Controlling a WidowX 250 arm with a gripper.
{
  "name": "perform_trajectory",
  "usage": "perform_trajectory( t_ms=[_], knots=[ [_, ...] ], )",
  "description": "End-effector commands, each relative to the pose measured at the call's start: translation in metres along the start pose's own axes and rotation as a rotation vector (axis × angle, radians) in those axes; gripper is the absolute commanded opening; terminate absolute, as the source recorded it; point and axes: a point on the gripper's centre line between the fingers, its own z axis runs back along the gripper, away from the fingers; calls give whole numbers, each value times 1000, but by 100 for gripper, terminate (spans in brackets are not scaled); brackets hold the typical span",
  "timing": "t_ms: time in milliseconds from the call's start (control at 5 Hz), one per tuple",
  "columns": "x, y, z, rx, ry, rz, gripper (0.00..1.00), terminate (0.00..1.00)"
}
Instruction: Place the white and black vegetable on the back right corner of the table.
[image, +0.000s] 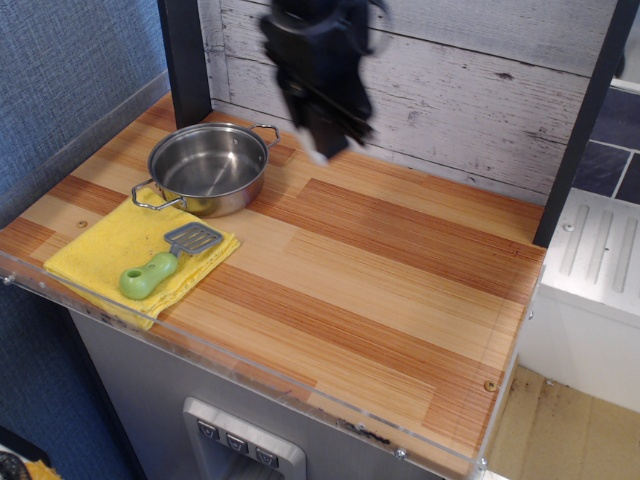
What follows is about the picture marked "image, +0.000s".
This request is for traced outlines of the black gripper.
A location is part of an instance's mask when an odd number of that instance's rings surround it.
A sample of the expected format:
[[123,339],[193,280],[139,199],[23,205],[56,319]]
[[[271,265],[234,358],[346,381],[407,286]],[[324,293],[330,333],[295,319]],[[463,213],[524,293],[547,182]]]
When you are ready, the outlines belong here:
[[329,159],[346,150],[346,137],[365,146],[373,128],[372,106],[360,78],[360,59],[371,53],[365,17],[337,14],[317,23],[266,15],[259,22],[265,50],[289,78],[329,107],[338,126],[307,108],[305,126]]

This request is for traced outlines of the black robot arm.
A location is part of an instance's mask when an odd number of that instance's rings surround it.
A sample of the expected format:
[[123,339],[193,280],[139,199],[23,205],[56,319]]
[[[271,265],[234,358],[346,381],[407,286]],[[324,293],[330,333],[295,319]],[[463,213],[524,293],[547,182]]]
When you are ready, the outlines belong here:
[[370,7],[383,1],[273,1],[259,20],[264,50],[298,141],[317,164],[371,135],[373,109],[360,76],[370,45]]

